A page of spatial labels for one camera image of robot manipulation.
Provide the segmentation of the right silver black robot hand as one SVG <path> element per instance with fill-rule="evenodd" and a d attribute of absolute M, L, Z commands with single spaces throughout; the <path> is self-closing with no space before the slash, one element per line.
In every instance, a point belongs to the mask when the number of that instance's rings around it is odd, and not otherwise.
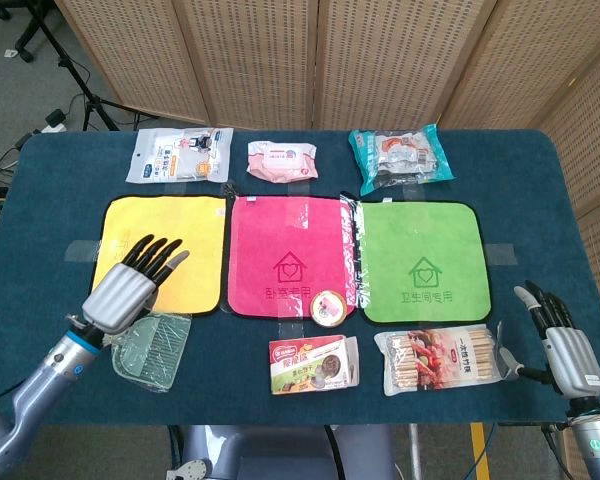
<path fill-rule="evenodd" d="M 505 380 L 527 378 L 551 385 L 567 400 L 600 396 L 600 366 L 586 334 L 575 327 L 568 307 L 555 294 L 527 281 L 514 294 L 524 304 L 540 337 L 547 359 L 543 370 L 525 366 L 501 344 L 494 350 Z"/>

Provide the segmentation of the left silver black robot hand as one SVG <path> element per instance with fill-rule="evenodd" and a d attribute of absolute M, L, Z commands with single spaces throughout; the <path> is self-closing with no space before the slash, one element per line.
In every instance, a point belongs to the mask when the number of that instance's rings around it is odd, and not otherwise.
<path fill-rule="evenodd" d="M 160 286 L 189 256 L 183 240 L 146 235 L 102 278 L 82 305 L 82 318 L 104 334 L 126 330 L 149 310 Z"/>

